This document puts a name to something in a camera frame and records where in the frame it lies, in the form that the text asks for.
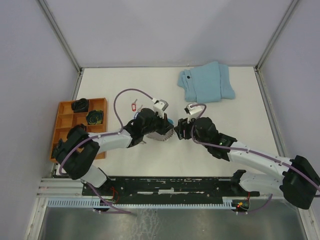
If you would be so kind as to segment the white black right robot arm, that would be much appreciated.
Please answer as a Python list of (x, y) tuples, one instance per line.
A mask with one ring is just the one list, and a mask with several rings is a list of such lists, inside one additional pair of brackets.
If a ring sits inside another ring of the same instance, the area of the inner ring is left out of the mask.
[(236, 138), (219, 132), (208, 117), (181, 118), (174, 131), (180, 140), (193, 140), (217, 159), (261, 172), (237, 170), (229, 183), (231, 193), (236, 196), (246, 191), (267, 193), (284, 197), (295, 207), (308, 210), (320, 190), (320, 177), (305, 157), (288, 158), (249, 149)]

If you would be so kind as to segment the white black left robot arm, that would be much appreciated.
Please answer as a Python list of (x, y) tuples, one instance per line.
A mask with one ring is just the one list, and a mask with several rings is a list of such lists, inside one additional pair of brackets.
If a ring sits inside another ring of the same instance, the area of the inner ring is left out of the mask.
[(72, 180), (93, 186), (99, 195), (111, 189), (107, 175), (93, 165), (96, 156), (115, 149), (127, 149), (142, 143), (144, 137), (166, 141), (174, 133), (174, 125), (164, 114), (161, 118), (150, 108), (143, 108), (134, 119), (117, 132), (87, 132), (81, 125), (73, 127), (66, 141), (60, 139), (52, 157)]

